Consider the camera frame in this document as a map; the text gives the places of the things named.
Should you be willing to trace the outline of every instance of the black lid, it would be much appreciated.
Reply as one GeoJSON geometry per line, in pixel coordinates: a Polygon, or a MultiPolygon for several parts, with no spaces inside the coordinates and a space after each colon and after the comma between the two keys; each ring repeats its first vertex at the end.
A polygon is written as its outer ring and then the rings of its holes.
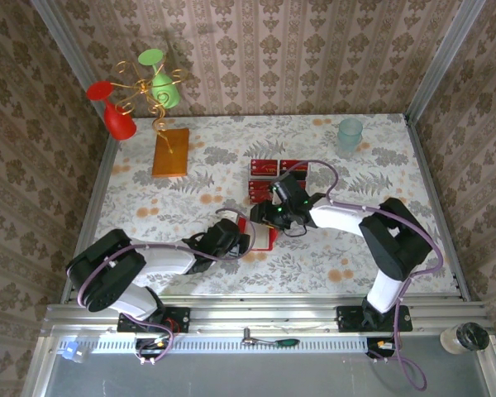
{"type": "Polygon", "coordinates": [[[455,335],[461,346],[471,351],[484,350],[489,345],[489,333],[477,323],[461,324],[455,335]]]}

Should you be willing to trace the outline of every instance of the metal base plate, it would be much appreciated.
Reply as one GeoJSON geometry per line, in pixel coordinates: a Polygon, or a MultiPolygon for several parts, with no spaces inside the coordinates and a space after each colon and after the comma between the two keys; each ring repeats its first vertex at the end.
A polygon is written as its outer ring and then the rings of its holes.
{"type": "MultiPolygon", "coordinates": [[[[336,322],[338,332],[393,332],[394,313],[391,313],[377,329],[371,326],[363,326],[364,313],[362,306],[338,306],[336,308],[336,322]]],[[[412,319],[408,306],[401,306],[398,312],[398,330],[400,332],[411,332],[413,330],[412,319]]]]}
{"type": "MultiPolygon", "coordinates": [[[[164,321],[161,323],[161,325],[164,325],[168,328],[171,328],[171,324],[168,321],[165,321],[167,318],[171,318],[175,323],[177,323],[180,326],[180,330],[179,330],[180,333],[188,333],[189,332],[190,314],[191,314],[190,308],[166,307],[165,308],[164,321]]],[[[119,315],[119,319],[117,320],[117,331],[118,332],[147,332],[145,327],[142,327],[139,324],[133,323],[124,314],[119,315]]]]}

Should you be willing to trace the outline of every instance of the cup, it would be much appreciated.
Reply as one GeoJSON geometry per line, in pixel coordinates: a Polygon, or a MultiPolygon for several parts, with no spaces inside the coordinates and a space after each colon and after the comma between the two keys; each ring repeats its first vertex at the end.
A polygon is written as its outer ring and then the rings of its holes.
{"type": "Polygon", "coordinates": [[[362,142],[362,129],[362,123],[355,118],[346,118],[340,122],[336,144],[336,153],[340,157],[348,158],[355,153],[362,142]]]}

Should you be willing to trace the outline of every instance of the wooden block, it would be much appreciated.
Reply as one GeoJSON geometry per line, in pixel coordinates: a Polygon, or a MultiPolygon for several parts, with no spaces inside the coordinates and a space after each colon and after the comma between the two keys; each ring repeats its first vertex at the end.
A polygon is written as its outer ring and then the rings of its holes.
{"type": "Polygon", "coordinates": [[[165,139],[156,137],[155,159],[152,163],[154,178],[169,178],[188,174],[189,129],[180,128],[163,132],[173,153],[169,153],[165,139]]]}

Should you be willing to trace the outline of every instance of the wall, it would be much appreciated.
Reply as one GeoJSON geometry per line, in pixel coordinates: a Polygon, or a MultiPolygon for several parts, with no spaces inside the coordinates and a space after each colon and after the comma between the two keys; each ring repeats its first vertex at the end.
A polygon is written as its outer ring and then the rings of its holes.
{"type": "Polygon", "coordinates": [[[472,295],[496,331],[496,0],[487,0],[418,123],[472,295]]]}
{"type": "Polygon", "coordinates": [[[59,301],[107,140],[38,13],[0,0],[0,396],[59,301]]]}
{"type": "Polygon", "coordinates": [[[57,4],[99,79],[159,47],[191,71],[171,115],[203,115],[404,112],[460,0],[57,4]]]}

